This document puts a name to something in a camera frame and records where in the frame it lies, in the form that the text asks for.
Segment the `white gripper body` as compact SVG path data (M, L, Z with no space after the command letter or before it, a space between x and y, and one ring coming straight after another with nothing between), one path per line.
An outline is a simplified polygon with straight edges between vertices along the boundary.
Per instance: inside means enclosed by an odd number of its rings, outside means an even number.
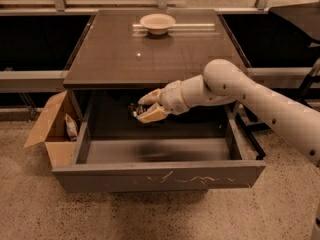
M189 111L182 96L182 82L171 82L161 89L160 104L167 114L180 115Z

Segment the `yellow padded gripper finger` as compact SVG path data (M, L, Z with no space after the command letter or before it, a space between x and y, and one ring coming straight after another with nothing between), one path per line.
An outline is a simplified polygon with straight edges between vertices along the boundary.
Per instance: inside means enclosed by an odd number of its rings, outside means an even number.
M139 105L152 105L160 102L161 89L155 89L139 99Z
M137 116L137 119L142 123L161 121L165 119L169 114L169 112L159 103L154 103L153 105L146 107L147 111Z

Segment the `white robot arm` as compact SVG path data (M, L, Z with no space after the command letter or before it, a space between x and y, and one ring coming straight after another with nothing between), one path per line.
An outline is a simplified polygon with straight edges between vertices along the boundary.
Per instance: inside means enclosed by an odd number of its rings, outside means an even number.
M202 74L177 80L139 99L142 123L180 115L196 106L238 101L251 110L314 165L320 163L320 112L283 96L249 78L224 59L209 62Z

